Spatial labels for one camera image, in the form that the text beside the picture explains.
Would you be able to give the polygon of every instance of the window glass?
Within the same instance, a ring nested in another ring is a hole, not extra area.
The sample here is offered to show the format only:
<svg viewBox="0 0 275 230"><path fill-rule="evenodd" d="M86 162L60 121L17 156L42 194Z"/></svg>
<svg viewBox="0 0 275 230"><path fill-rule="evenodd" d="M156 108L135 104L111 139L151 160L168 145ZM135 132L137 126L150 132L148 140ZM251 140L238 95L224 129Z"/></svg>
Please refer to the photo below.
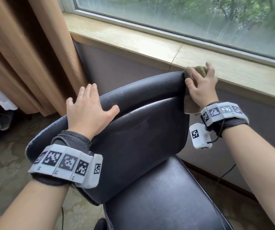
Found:
<svg viewBox="0 0 275 230"><path fill-rule="evenodd" d="M275 0L76 0L78 9L275 58Z"/></svg>

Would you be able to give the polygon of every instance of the baseboard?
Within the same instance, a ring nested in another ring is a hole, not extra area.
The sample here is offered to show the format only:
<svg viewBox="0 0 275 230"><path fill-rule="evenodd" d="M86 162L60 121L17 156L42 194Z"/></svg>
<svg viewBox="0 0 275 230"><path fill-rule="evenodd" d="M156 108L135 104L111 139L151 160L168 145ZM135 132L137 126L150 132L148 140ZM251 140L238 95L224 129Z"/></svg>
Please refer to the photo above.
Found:
<svg viewBox="0 0 275 230"><path fill-rule="evenodd" d="M210 174L209 172L204 171L203 169L200 169L197 166L194 166L194 165L192 165L192 164L190 164L190 163L188 163L186 161L183 161L183 160L182 160L182 162L184 163L184 165L188 169L193 170L193 171L195 171L195 172L197 172L197 173L199 173L199 174L201 174L201 175L203 175L203 176L205 176L205 177L207 177L207 178L209 178L209 179L211 179L211 180L213 180L215 182L217 182L218 179L219 179L219 177L217 177L217 176L215 176L213 174ZM228 182L228 181L226 181L224 179L221 179L219 183L221 185L224 185L224 186L228 187L229 189L234 190L235 192L237 192L237 193L239 193L241 195L244 195L244 196L246 196L248 198L251 198L252 200L258 202L257 198L254 196L253 193L251 193L251 192L249 192L249 191L247 191L247 190L245 190L245 189L243 189L243 188L241 188L241 187L239 187L237 185L234 185L231 182Z"/></svg>

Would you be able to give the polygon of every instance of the chair seat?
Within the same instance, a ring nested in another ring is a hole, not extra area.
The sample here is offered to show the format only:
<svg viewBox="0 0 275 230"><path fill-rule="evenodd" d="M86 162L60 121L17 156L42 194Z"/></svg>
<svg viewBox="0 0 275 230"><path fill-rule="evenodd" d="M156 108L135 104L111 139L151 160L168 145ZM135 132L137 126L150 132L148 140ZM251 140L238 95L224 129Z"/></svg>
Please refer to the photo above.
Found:
<svg viewBox="0 0 275 230"><path fill-rule="evenodd" d="M115 230L232 229L177 156L144 174L104 208Z"/></svg>

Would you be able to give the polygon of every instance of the brown rag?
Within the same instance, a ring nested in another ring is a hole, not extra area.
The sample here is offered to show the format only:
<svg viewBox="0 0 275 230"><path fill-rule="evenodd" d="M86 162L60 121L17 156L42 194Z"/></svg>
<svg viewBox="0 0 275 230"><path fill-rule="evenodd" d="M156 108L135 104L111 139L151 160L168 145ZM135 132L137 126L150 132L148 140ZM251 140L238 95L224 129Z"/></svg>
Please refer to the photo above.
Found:
<svg viewBox="0 0 275 230"><path fill-rule="evenodd" d="M207 75L207 67L205 66L196 66L194 67L196 71L202 76ZM194 82L194 85L197 87L197 82L192 76L192 71L189 67L184 70L184 77L191 78ZM185 114L198 114L201 112L201 108L193 101L192 97L189 94L189 89L186 87L184 95L184 113Z"/></svg>

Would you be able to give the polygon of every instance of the chair wheel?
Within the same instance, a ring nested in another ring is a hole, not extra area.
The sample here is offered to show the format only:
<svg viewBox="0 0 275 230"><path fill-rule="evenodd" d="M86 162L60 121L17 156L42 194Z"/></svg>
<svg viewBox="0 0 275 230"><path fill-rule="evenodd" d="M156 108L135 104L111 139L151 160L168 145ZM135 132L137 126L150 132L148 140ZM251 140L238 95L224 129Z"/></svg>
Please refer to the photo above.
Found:
<svg viewBox="0 0 275 230"><path fill-rule="evenodd" d="M95 227L94 230L108 230L108 223L105 218L100 218Z"/></svg>

